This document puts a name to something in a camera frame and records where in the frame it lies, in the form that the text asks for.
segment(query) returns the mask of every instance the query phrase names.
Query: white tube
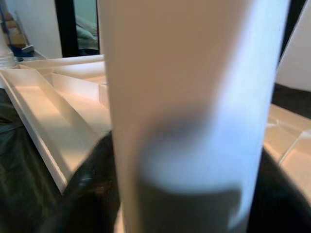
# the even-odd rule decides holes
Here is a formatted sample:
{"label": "white tube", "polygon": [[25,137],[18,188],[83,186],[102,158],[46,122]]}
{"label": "white tube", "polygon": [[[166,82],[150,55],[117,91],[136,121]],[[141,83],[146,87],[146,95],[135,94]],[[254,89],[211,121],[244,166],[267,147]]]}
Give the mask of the white tube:
{"label": "white tube", "polygon": [[288,5],[103,1],[128,233],[246,230]]}

